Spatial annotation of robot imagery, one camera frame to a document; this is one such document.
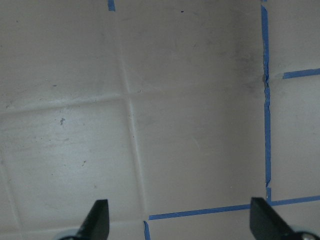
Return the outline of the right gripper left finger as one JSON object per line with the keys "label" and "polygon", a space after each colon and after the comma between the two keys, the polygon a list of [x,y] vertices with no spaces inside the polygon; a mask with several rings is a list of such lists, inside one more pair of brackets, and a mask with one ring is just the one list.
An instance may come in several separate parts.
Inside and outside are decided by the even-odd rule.
{"label": "right gripper left finger", "polygon": [[76,234],[61,237],[60,240],[107,240],[109,233],[109,203],[107,199],[99,199],[94,202]]}

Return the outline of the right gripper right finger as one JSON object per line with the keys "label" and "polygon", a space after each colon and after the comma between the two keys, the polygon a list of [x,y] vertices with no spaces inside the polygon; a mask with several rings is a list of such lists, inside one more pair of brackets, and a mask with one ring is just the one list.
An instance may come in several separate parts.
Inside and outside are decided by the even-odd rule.
{"label": "right gripper right finger", "polygon": [[256,240],[319,240],[308,231],[293,230],[261,197],[250,200],[249,228]]}

